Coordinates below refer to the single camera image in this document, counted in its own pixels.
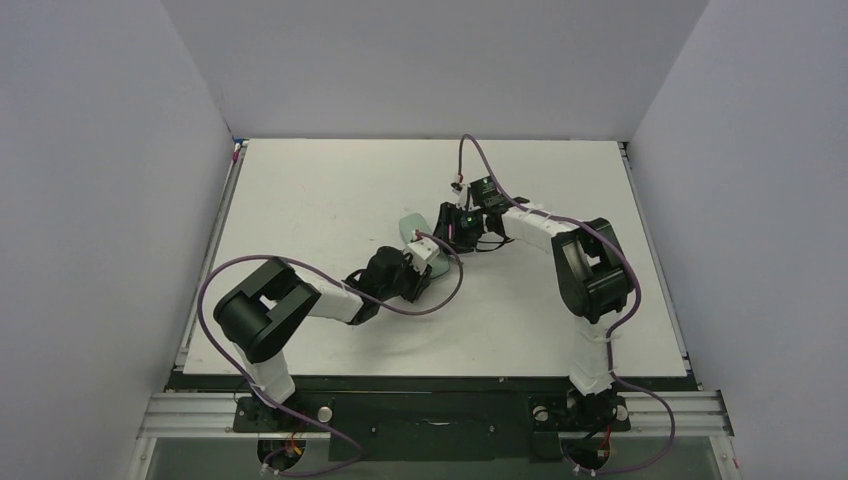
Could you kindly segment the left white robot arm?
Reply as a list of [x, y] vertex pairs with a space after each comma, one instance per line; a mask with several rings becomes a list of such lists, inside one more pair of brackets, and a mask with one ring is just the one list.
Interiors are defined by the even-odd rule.
[[384, 246], [341, 286], [308, 280], [292, 262], [273, 257], [218, 301], [213, 318], [236, 346], [252, 384], [282, 404], [295, 393], [283, 349], [305, 319], [359, 325], [376, 316], [382, 302], [414, 302], [429, 287], [437, 257], [428, 240], [403, 250]]

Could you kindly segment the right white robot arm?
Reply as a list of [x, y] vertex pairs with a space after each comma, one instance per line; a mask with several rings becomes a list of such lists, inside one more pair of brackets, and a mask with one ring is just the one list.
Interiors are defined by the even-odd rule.
[[633, 291], [633, 281], [614, 250], [620, 247], [610, 223], [597, 218], [587, 230], [556, 220], [529, 200], [508, 200], [489, 176], [466, 183], [460, 174], [451, 182], [455, 201], [440, 205], [435, 235], [458, 253], [481, 253], [482, 237], [501, 238], [496, 248], [520, 241], [552, 256], [560, 296], [575, 317], [574, 359], [568, 377], [584, 396], [612, 387], [606, 331], [618, 320]]

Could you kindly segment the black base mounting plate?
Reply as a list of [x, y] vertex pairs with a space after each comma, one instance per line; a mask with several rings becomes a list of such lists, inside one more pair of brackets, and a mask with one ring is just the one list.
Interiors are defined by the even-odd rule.
[[696, 388], [690, 376], [633, 377], [590, 397], [564, 378], [300, 376], [296, 383], [279, 407], [233, 375], [175, 372], [166, 388], [222, 394], [223, 431], [254, 436], [258, 457], [279, 470], [320, 440], [333, 462], [600, 462], [610, 455], [611, 434], [637, 430], [639, 401], [656, 408], [662, 424], [677, 424], [682, 411], [674, 394]]

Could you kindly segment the aluminium rail frame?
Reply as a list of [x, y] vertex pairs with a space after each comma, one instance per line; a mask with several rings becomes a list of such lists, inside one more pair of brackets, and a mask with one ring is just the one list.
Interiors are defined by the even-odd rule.
[[[617, 434], [647, 439], [663, 437], [668, 431], [667, 412], [652, 397], [638, 392], [622, 394], [629, 413], [631, 429]], [[710, 443], [717, 474], [721, 479], [740, 479], [741, 470], [731, 441], [730, 418], [722, 393], [714, 391], [671, 391], [659, 394], [671, 407], [676, 419], [676, 438], [705, 438]], [[137, 434], [129, 479], [142, 479], [152, 464], [156, 441], [180, 439], [273, 439], [294, 437], [297, 440], [327, 440], [329, 433], [320, 429], [309, 432], [302, 428], [292, 434], [281, 432], [240, 432], [234, 422], [242, 414], [232, 393], [155, 393], [148, 401]]]

